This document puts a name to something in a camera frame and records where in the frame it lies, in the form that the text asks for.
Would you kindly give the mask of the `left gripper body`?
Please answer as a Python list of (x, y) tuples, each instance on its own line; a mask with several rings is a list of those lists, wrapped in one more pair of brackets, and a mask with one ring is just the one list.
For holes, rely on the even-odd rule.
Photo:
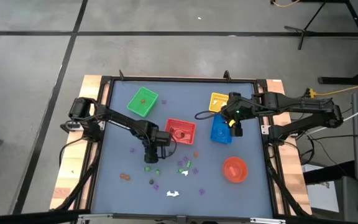
[(156, 153), (158, 147), (169, 146), (171, 142), (171, 136), (168, 132), (156, 132), (150, 135), (150, 138), (146, 140), (145, 153)]

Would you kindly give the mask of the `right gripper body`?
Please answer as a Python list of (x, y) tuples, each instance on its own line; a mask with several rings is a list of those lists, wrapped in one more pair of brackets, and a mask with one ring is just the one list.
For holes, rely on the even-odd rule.
[(232, 120), (235, 123), (243, 120), (247, 114), (246, 104), (232, 104), (223, 107), (223, 119), (226, 124), (229, 124)]

